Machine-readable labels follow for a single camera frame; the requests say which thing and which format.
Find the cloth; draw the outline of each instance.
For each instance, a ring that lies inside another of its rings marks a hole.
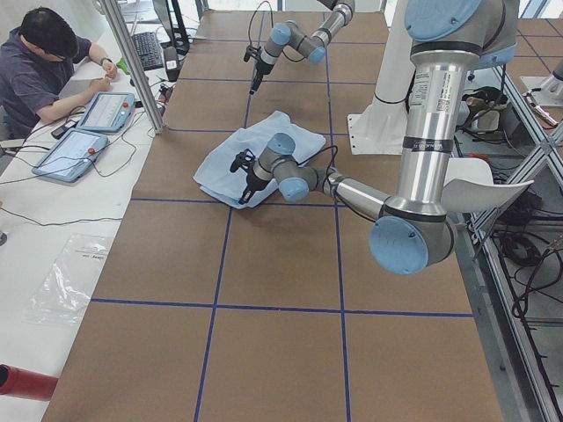
[[[77,37],[78,54],[62,62],[48,62],[27,48],[19,28],[10,31],[0,47],[0,102],[17,138],[25,138],[40,120],[37,111],[50,106],[74,74],[73,63],[81,62],[91,42]]]
[[[293,157],[298,163],[317,153],[325,145],[324,136],[291,123],[285,113],[274,112],[247,129],[239,129],[211,151],[195,173],[194,180],[201,185],[203,192],[231,207],[256,207],[277,189],[275,180],[263,191],[256,192],[247,204],[241,205],[238,200],[246,188],[246,172],[239,169],[231,173],[229,168],[235,155],[245,149],[252,151],[256,157],[260,156],[272,136],[280,132],[291,136],[295,141]]]

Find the plastic bag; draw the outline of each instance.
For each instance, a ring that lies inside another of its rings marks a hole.
[[[72,235],[24,309],[24,320],[35,324],[80,324],[112,242],[113,237]]]

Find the tablet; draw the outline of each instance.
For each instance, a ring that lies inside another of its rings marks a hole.
[[[80,178],[106,150],[106,135],[70,129],[32,168],[32,173],[71,183]]]
[[[115,133],[123,127],[134,109],[135,95],[130,92],[97,92],[77,128]]]

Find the glasses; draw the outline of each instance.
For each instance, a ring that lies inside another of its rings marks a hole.
[[[67,57],[65,57],[64,55],[56,55],[55,53],[47,53],[45,52],[46,55],[52,55],[53,57],[56,57],[57,59],[59,59],[61,62],[64,62],[65,60],[67,60]]]

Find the label sticker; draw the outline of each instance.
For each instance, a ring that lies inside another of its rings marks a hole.
[[[437,70],[433,74],[434,95],[428,101],[429,113],[453,114],[456,110],[457,92],[461,82],[460,72]]]
[[[430,85],[430,74],[419,73],[414,77],[413,93],[409,101],[411,108],[426,107],[428,101],[428,89]]]

